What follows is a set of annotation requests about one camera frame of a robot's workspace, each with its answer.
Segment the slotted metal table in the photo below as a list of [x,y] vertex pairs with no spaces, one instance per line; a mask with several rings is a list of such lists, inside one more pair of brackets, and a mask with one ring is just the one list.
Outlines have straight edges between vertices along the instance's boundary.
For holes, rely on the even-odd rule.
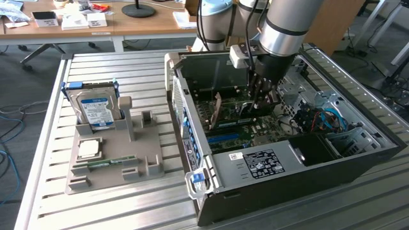
[[[205,228],[196,226],[165,98],[164,55],[181,50],[77,54],[61,60],[24,192],[16,229],[400,229],[409,226],[409,151],[373,167],[350,184],[262,209]],[[385,107],[318,50],[314,60],[365,107],[409,142],[408,123]],[[65,195],[76,116],[60,93],[61,81],[116,78],[132,113],[157,116],[165,176],[150,181]],[[329,85],[312,74],[321,90]]]

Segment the paper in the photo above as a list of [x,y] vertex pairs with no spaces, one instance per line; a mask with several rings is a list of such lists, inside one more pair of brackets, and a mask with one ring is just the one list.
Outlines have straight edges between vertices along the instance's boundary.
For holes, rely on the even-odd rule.
[[196,22],[188,21],[186,12],[173,12],[173,18],[176,20],[177,26],[181,29],[194,29],[194,28],[197,28]]
[[7,28],[16,28],[16,27],[21,27],[21,26],[28,25],[28,23],[27,22],[23,22],[23,23],[5,23],[4,25],[7,26]]

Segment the sticker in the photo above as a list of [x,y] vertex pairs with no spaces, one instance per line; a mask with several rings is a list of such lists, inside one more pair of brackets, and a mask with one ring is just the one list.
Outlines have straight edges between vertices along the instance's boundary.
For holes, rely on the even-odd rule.
[[7,28],[16,28],[16,27],[21,27],[21,26],[25,26],[28,25],[27,22],[21,22],[21,23],[4,23],[5,27]]
[[246,119],[240,119],[238,121],[237,121],[237,123],[240,124],[240,123],[245,123],[245,122],[249,122],[252,119],[250,118],[246,118]]
[[244,155],[254,179],[285,172],[272,149]]
[[236,125],[236,124],[237,124],[237,122],[224,123],[224,124],[220,124],[218,127],[232,126],[232,125]]
[[242,159],[242,152],[236,152],[229,154],[230,161]]
[[108,128],[113,124],[112,112],[106,108],[109,105],[106,98],[93,98],[81,100],[88,123],[99,129]]
[[110,35],[110,32],[93,32],[92,35]]
[[110,164],[122,163],[124,160],[125,160],[125,159],[122,159],[122,160],[110,160]]
[[88,168],[91,169],[96,169],[96,168],[101,168],[109,166],[109,163],[101,163],[101,164],[96,164],[96,165],[89,165]]

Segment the office chair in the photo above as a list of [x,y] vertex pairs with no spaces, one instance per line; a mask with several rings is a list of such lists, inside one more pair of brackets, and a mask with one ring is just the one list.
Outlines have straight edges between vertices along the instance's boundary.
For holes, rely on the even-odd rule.
[[[96,48],[96,44],[93,42],[88,42],[88,46],[91,48]],[[41,54],[48,48],[55,48],[61,54],[65,54],[64,50],[60,48],[60,46],[55,43],[52,44],[43,44],[40,47],[20,61],[21,67],[25,71],[32,71],[32,66],[25,65],[25,63],[32,60],[39,54]],[[19,45],[19,49],[23,51],[27,51],[27,46]]]

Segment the blue network cable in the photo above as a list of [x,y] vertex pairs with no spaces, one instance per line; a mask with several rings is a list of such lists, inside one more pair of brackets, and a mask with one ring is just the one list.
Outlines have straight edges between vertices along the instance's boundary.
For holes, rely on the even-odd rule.
[[17,168],[16,168],[16,164],[15,164],[15,160],[12,158],[11,155],[8,155],[7,152],[1,151],[0,150],[0,153],[9,159],[11,163],[12,163],[12,167],[13,167],[13,170],[15,170],[15,174],[16,174],[16,180],[17,180],[17,187],[16,187],[16,190],[13,193],[11,193],[7,198],[3,200],[3,202],[0,203],[0,207],[1,205],[16,195],[16,193],[19,192],[19,189],[20,189],[20,177],[19,177],[19,172],[17,172]]
[[11,138],[8,138],[7,140],[0,141],[0,143],[5,143],[5,142],[9,141],[11,139],[13,139],[16,136],[19,136],[19,134],[23,132],[23,129],[24,129],[24,121],[21,121],[20,119],[9,119],[9,118],[7,118],[7,117],[4,117],[4,116],[0,116],[0,118],[4,119],[4,120],[8,120],[8,121],[17,121],[17,122],[21,123],[21,127],[20,127],[19,132],[17,132]]

